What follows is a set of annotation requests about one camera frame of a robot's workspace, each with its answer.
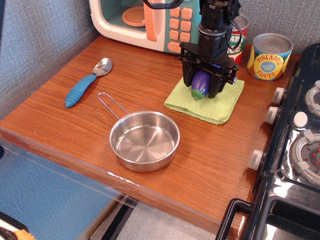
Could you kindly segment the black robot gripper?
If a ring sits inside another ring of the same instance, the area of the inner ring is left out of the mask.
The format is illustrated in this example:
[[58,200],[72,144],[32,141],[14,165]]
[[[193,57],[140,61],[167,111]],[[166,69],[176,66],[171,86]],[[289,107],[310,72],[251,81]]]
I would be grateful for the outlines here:
[[197,43],[182,41],[179,59],[182,62],[183,82],[192,85],[198,70],[210,74],[208,97],[213,99],[221,93],[225,85],[233,85],[237,80],[239,66],[227,54],[230,46],[233,25],[225,25],[219,30],[198,26]]

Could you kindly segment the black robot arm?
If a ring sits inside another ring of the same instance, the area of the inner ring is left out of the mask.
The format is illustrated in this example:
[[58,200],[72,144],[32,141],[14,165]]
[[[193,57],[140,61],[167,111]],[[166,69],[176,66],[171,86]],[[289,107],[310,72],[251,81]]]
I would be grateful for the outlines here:
[[227,54],[233,27],[239,28],[234,19],[239,16],[238,0],[201,0],[201,21],[198,25],[198,42],[181,42],[179,59],[182,62],[184,84],[189,87],[196,72],[209,76],[208,97],[221,93],[225,84],[233,84],[240,66]]

